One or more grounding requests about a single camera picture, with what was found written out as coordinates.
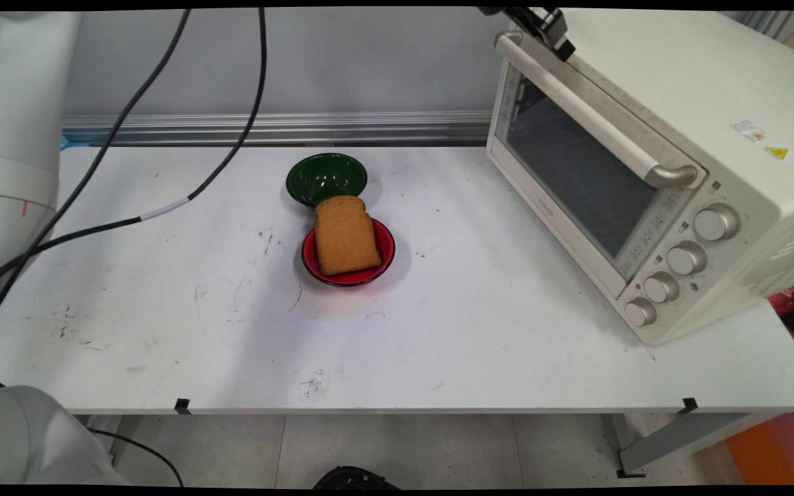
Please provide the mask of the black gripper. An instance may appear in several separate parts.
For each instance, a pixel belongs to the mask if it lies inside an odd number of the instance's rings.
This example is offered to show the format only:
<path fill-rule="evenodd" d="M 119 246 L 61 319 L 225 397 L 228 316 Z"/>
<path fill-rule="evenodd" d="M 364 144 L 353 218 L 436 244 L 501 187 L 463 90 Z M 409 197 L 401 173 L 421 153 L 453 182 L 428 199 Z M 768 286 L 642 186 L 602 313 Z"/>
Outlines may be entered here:
<path fill-rule="evenodd" d="M 574 44 L 565 38 L 563 12 L 559 8 L 539 7 L 478 7 L 485 16 L 505 14 L 508 19 L 520 28 L 542 41 L 550 48 L 556 49 L 558 59 L 568 61 L 576 51 Z"/>

